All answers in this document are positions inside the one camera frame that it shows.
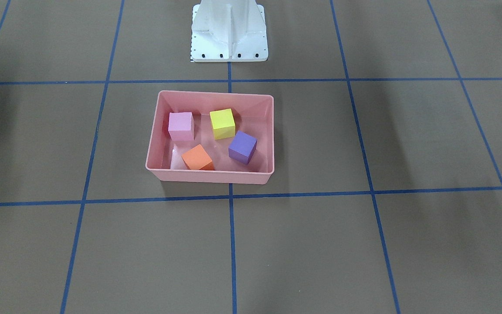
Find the pink plastic bin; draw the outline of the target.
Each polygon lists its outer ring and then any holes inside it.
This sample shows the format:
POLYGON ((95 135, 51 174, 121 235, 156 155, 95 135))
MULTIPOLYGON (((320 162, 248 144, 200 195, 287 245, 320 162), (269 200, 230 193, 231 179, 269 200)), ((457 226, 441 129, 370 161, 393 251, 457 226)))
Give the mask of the pink plastic bin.
POLYGON ((145 167, 162 181, 193 181, 234 184, 265 184, 275 171, 274 98, 219 92, 160 91, 156 99, 145 167), (228 155, 231 139, 215 140, 210 113, 231 109, 237 131, 258 141, 248 164, 228 155), (192 113, 193 141, 171 140, 170 113, 192 113), (213 170, 191 170, 183 162, 183 153, 202 145, 211 157, 213 170))

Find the purple foam block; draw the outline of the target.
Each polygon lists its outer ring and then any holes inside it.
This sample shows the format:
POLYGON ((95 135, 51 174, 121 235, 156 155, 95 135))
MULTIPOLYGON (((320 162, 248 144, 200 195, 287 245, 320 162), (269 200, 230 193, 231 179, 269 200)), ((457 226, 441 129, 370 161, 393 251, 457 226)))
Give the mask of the purple foam block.
POLYGON ((239 163, 249 165, 257 144, 257 138, 243 131, 237 131, 228 147, 228 156, 239 163))

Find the light pink foam block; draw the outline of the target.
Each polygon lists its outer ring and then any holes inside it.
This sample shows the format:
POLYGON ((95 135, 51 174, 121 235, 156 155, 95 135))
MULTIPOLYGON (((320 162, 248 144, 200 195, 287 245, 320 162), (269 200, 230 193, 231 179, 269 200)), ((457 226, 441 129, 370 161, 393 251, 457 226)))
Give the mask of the light pink foam block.
POLYGON ((193 141, 194 140, 194 119, 193 114, 169 113, 169 135, 173 141, 193 141))

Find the yellow foam block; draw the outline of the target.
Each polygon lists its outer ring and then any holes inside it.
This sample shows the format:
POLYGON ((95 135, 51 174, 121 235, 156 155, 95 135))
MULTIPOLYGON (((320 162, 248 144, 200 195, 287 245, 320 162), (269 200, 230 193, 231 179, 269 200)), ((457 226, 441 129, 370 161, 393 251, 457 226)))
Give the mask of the yellow foam block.
POLYGON ((236 124, 232 109, 211 111, 210 121, 215 140, 235 137, 236 124))

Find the orange foam block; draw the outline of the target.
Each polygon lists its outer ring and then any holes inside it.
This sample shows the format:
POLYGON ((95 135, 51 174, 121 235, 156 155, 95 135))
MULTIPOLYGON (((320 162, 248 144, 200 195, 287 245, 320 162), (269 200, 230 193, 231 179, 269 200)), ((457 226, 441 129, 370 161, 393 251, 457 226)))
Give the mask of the orange foam block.
POLYGON ((199 144, 181 155, 184 165, 188 170, 214 171, 214 163, 210 155, 199 144))

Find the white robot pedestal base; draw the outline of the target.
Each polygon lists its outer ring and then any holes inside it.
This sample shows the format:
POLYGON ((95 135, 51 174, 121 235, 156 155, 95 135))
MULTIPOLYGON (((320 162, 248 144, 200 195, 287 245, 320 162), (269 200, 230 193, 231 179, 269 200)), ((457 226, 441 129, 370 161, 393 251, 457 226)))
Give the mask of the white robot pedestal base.
POLYGON ((192 13, 192 62, 268 59, 265 8, 255 0, 202 0, 192 13))

